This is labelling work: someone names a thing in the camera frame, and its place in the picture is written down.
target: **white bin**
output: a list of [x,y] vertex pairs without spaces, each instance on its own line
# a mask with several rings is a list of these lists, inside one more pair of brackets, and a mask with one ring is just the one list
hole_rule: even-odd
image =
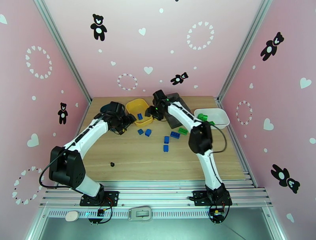
[[207,115],[207,121],[208,122],[213,121],[215,123],[215,126],[220,129],[225,128],[230,123],[229,118],[223,109],[220,109],[220,108],[196,109],[194,111],[194,116],[198,117],[200,113]]

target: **black teddy bear sticker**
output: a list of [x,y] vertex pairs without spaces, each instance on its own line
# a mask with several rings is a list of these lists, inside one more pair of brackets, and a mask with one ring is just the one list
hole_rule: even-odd
[[106,27],[102,25],[103,17],[93,14],[93,19],[94,19],[94,23],[91,24],[90,28],[94,29],[94,38],[98,40],[100,37],[100,40],[104,41],[105,39],[104,33],[107,32],[107,30],[106,30]]
[[289,171],[286,168],[283,168],[282,170],[278,165],[275,165],[275,164],[273,164],[272,167],[275,169],[275,171],[271,170],[271,174],[277,180],[279,180],[279,184],[282,187],[288,186],[295,194],[297,194],[300,183],[290,178]]
[[59,115],[59,124],[66,124],[66,116],[68,116],[68,112],[66,111],[67,104],[60,103],[60,110],[58,111]]
[[275,53],[277,52],[277,46],[284,41],[284,38],[280,32],[278,32],[275,36],[275,38],[272,40],[269,40],[266,44],[267,46],[262,50],[260,56],[263,57],[263,61],[266,61],[271,54],[274,56]]
[[183,73],[182,75],[177,74],[175,78],[170,80],[170,82],[172,82],[172,85],[177,85],[178,83],[183,83],[183,80],[188,77],[187,73]]

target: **wooden floor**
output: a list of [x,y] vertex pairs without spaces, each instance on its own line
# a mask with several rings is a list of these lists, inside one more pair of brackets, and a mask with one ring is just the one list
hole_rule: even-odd
[[[126,105],[136,97],[95,97],[88,110],[81,130],[86,128],[103,105],[117,101]],[[152,97],[143,98],[152,105]],[[213,97],[183,97],[192,113],[197,108],[215,108]],[[164,136],[170,136],[167,122],[155,120],[145,126],[152,130],[150,137],[139,135],[132,124],[123,135],[107,132],[90,148],[84,158],[87,175],[95,181],[123,180],[204,180],[204,174],[197,156],[188,146],[189,135],[180,139],[170,137],[169,152],[163,152]],[[244,179],[244,174],[232,146],[228,132],[223,129],[228,140],[227,150],[214,155],[216,167],[223,180]],[[212,130],[213,149],[221,150],[223,136]]]

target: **metal base plate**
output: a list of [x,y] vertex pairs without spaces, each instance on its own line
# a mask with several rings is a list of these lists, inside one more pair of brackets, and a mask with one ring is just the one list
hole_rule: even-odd
[[[210,206],[212,205],[209,202],[209,199],[206,194],[207,191],[193,191],[193,198],[199,199],[199,200],[194,200],[194,205],[195,206]],[[224,202],[225,206],[228,205],[233,205],[231,198],[229,197],[228,193],[226,193],[218,202]]]

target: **circle of hearts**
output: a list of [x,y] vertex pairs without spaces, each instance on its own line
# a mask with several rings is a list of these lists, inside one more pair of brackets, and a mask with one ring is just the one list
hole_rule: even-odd
[[[189,34],[191,34],[191,33],[193,33],[193,30],[192,30],[192,28],[193,29],[196,29],[196,27],[197,26],[204,26],[204,27],[207,27],[207,28],[209,28],[209,30],[211,31],[210,32],[210,37],[209,37],[209,39],[207,40],[207,42],[205,43],[205,44],[203,44],[202,46],[198,46],[198,47],[196,47],[195,45],[193,45],[193,43],[191,43],[191,40],[190,40],[190,37],[191,37],[191,35],[189,35]],[[210,25],[209,26],[209,22],[198,22],[197,24],[194,24],[193,26],[192,26],[192,28],[190,28],[189,29],[189,31],[188,31],[188,35],[186,35],[186,43],[189,45],[189,47],[190,48],[192,48],[193,50],[202,50],[202,49],[204,49],[204,48],[206,48],[208,45],[210,45],[210,43],[211,43],[211,40],[213,40],[213,38],[214,38],[214,30],[213,30],[213,25]]]
[[[27,173],[28,172],[34,172],[34,171],[36,171],[36,172],[38,172],[38,173],[41,173],[42,172],[42,169],[39,169],[39,168],[37,168],[37,167],[35,167],[35,166],[32,166],[30,169],[29,169],[29,171],[26,171],[25,170],[25,174],[24,175],[22,175],[22,173],[24,172],[21,172],[21,176],[17,179],[17,180],[15,180],[15,182],[14,182],[14,184],[13,184],[13,193],[14,192],[16,192],[16,194],[13,196],[13,193],[12,193],[12,198],[14,199],[14,201],[15,201],[15,203],[16,203],[16,205],[20,205],[21,203],[23,204],[26,200],[28,201],[28,198],[26,198],[25,200],[21,200],[21,198],[19,198],[19,197],[17,197],[18,196],[18,192],[17,192],[17,186],[20,184],[20,180],[22,179],[22,177],[24,177],[24,176],[26,176],[27,175]],[[38,191],[36,192],[36,193],[39,193],[40,192],[40,190],[42,189],[42,186],[38,186]]]
[[[132,78],[133,80],[134,80],[134,87],[132,87],[132,88],[125,88],[125,87],[123,87],[122,85],[121,85],[121,83],[120,83],[120,80],[121,80],[121,78],[122,77],[130,77],[130,78]],[[119,75],[119,77],[118,77],[118,79],[117,79],[117,83],[118,83],[118,86],[119,87],[121,87],[123,90],[126,90],[126,91],[131,91],[131,90],[134,90],[137,86],[138,86],[138,83],[137,83],[137,78],[135,78],[135,77],[133,77],[133,75],[132,74],[127,74],[127,73],[123,73],[122,75]]]
[[[249,107],[249,116],[248,116],[248,120],[246,120],[245,122],[240,121],[240,117],[238,116],[238,110],[240,109],[241,106],[247,106]],[[252,107],[250,105],[250,103],[247,103],[246,100],[239,102],[238,106],[236,107],[236,117],[237,117],[237,121],[240,122],[241,125],[248,125],[249,122],[252,120]]]
[[[36,50],[42,52],[44,55],[46,55],[46,58],[48,60],[49,63],[49,67],[48,67],[48,71],[47,73],[43,73],[43,75],[39,75],[37,71],[35,71],[35,69],[31,68],[31,63],[29,63],[28,61],[31,59],[31,57],[29,56],[30,54],[32,54],[32,51],[35,52]],[[35,77],[40,78],[40,79],[44,79],[44,78],[48,78],[51,75],[51,71],[53,70],[52,65],[52,61],[50,60],[50,56],[47,54],[47,52],[45,51],[45,49],[42,49],[42,47],[40,46],[32,46],[30,48],[27,49],[26,51],[26,55],[25,55],[25,60],[26,60],[26,66],[29,68],[30,73],[34,74]]]

